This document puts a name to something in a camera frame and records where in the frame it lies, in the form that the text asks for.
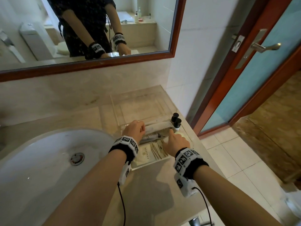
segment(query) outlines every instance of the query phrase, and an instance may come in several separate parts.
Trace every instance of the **sink drain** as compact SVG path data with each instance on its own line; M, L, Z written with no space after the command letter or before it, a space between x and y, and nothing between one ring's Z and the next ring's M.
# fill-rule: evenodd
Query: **sink drain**
M70 163L72 166L78 166L84 161L84 159L85 155L83 153L76 153L71 157Z

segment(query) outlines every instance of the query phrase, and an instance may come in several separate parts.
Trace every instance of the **hand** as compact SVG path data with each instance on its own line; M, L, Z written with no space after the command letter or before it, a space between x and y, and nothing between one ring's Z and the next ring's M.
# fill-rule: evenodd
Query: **hand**
M143 135L145 135L145 124L143 121L132 121L126 128L124 129L123 136L133 137L136 142L139 144Z
M123 43L118 44L118 52L119 56L130 55L132 53L131 49L129 49L129 47Z
M190 148L190 143L185 139L185 137L182 137L180 134L175 135L173 130L170 129L168 143L163 144L164 150L171 156L175 157L176 153L185 147Z
M102 54L102 56L100 58L101 59L111 58L111 56L109 56L108 53L104 53L104 54Z

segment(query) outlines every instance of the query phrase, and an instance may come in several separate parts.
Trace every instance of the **white bottle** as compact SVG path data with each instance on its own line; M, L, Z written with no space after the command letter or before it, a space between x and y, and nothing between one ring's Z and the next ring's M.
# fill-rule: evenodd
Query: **white bottle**
M136 15L134 16L135 23L139 23L139 17L136 11Z
M139 10L138 10L138 17L139 17L139 18L142 18L141 7L139 7Z

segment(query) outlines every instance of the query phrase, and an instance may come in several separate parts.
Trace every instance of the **sink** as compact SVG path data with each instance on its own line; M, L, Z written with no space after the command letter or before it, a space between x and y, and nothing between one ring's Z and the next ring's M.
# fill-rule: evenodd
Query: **sink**
M99 130L57 130L8 154L0 161L1 225L42 225L113 143Z

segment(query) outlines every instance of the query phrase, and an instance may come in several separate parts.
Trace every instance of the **beige marble countertop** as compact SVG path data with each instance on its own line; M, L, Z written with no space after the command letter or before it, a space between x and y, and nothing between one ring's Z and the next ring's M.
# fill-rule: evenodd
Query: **beige marble countertop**
M120 127L112 108L112 104L103 103L84 110L5 127L0 130L0 143L6 144L0 152L0 160L32 138L54 130L79 127L99 129L117 138ZM224 176L182 114L178 113L182 119L179 131L186 133L194 150L200 153L213 170ZM129 173L126 183L120 187L127 225L182 225L206 209L201 194L197 193L190 198L182 196L174 180L173 163L174 158L171 157ZM122 225L123 218L122 202L116 188L103 225Z

